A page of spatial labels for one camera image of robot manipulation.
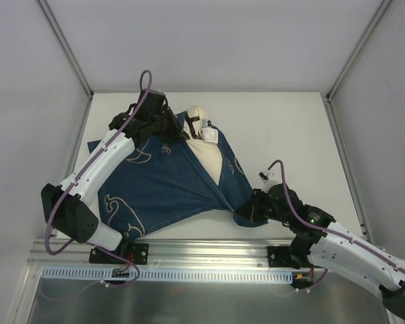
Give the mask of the cream white pillow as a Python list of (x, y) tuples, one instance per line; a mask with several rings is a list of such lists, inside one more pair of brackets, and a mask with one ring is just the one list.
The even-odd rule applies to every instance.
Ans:
[(186, 113), (200, 114), (200, 138), (189, 138), (186, 142), (205, 171), (218, 185), (223, 165), (223, 157), (219, 149), (219, 131), (212, 125), (204, 107), (192, 106)]

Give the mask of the blue whale pillowcase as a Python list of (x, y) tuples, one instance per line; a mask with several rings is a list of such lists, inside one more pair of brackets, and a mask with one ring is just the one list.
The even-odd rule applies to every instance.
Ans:
[(130, 240), (212, 210), (232, 212), (242, 227), (262, 226), (248, 225), (236, 214), (253, 190), (225, 135), (212, 125), (223, 157), (218, 185), (187, 145), (189, 138), (167, 144), (152, 136), (99, 189), (101, 221)]

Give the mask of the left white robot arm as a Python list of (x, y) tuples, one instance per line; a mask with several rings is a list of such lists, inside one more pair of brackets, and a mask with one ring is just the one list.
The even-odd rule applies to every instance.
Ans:
[(188, 138), (165, 94), (145, 88), (136, 103), (111, 120), (105, 137), (76, 171), (60, 184), (46, 184), (41, 190), (47, 223), (45, 248), (49, 254), (61, 252), (52, 250), (49, 244), (52, 230), (57, 229), (71, 241), (103, 248), (112, 263), (126, 259), (128, 248), (121, 243), (122, 234), (104, 224), (90, 205), (115, 168), (151, 136), (168, 142)]

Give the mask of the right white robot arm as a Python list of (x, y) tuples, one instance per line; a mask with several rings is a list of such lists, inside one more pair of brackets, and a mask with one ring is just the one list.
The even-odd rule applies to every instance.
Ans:
[(324, 210), (304, 204), (282, 184), (255, 189), (236, 211), (248, 225), (278, 221), (294, 233), (274, 260), (284, 267), (319, 267), (368, 290), (405, 320), (405, 260), (392, 256), (347, 230)]

